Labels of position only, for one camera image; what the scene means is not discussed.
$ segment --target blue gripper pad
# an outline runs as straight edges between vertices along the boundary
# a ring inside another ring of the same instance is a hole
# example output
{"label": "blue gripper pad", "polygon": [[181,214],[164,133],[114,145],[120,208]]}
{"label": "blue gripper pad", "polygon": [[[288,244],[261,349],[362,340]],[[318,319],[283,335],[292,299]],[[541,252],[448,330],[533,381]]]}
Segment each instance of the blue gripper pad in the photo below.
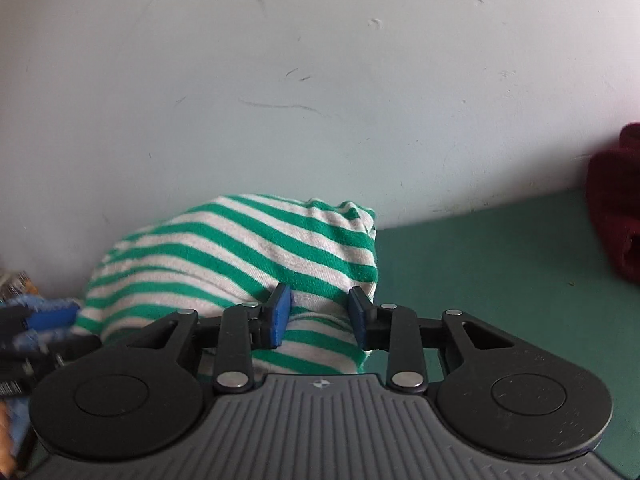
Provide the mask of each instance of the blue gripper pad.
{"label": "blue gripper pad", "polygon": [[366,309],[368,306],[371,306],[371,302],[364,291],[359,286],[353,287],[349,291],[347,311],[353,335],[356,337],[356,343],[358,348],[362,350],[366,350],[367,347]]}
{"label": "blue gripper pad", "polygon": [[71,326],[76,320],[76,315],[79,310],[79,306],[72,304],[57,310],[34,312],[26,320],[27,328],[35,330],[36,332],[42,332],[43,330]]}
{"label": "blue gripper pad", "polygon": [[289,321],[289,313],[291,311],[291,287],[284,283],[278,284],[276,290],[269,298],[268,306],[273,307],[271,315],[271,342],[274,347],[282,344],[284,331]]}

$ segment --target white wall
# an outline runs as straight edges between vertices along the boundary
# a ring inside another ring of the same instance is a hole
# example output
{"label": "white wall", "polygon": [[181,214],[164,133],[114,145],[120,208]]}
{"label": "white wall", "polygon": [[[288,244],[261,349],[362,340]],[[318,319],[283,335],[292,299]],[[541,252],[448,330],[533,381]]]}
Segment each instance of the white wall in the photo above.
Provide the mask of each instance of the white wall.
{"label": "white wall", "polygon": [[0,0],[0,265],[77,292],[220,193],[491,206],[638,119],[640,0]]}

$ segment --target striped fabric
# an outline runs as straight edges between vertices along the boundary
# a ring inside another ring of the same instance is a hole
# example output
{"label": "striped fabric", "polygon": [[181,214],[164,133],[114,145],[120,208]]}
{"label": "striped fabric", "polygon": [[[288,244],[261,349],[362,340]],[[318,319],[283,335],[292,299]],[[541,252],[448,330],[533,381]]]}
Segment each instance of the striped fabric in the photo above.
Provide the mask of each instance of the striped fabric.
{"label": "striped fabric", "polygon": [[[374,213],[267,195],[224,196],[124,238],[92,275],[75,332],[109,341],[179,308],[201,317],[293,289],[283,344],[256,350],[260,373],[355,373],[364,352],[346,313],[355,285],[372,298],[378,280]],[[211,357],[201,373],[210,371]]]}

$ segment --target metal rivet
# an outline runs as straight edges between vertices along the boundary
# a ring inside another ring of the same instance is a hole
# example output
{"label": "metal rivet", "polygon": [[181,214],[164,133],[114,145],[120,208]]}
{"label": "metal rivet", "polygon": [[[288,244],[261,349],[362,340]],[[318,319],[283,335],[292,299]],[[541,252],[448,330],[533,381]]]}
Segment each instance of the metal rivet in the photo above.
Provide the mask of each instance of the metal rivet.
{"label": "metal rivet", "polygon": [[31,362],[28,359],[24,360],[22,364],[22,370],[24,371],[27,377],[31,377],[35,372],[33,371],[33,366],[31,366]]}
{"label": "metal rivet", "polygon": [[401,388],[415,388],[424,382],[424,377],[417,372],[398,372],[391,377],[391,381]]}
{"label": "metal rivet", "polygon": [[222,372],[216,377],[216,381],[227,388],[242,388],[249,382],[249,377],[242,372]]}

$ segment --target logo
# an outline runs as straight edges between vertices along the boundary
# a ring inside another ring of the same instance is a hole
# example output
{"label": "logo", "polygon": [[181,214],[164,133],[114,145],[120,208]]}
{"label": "logo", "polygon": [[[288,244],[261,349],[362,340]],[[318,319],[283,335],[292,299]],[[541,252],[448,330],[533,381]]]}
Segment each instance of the logo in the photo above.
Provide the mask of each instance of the logo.
{"label": "logo", "polygon": [[318,379],[313,381],[311,384],[320,390],[324,390],[326,387],[331,386],[331,383],[326,379]]}

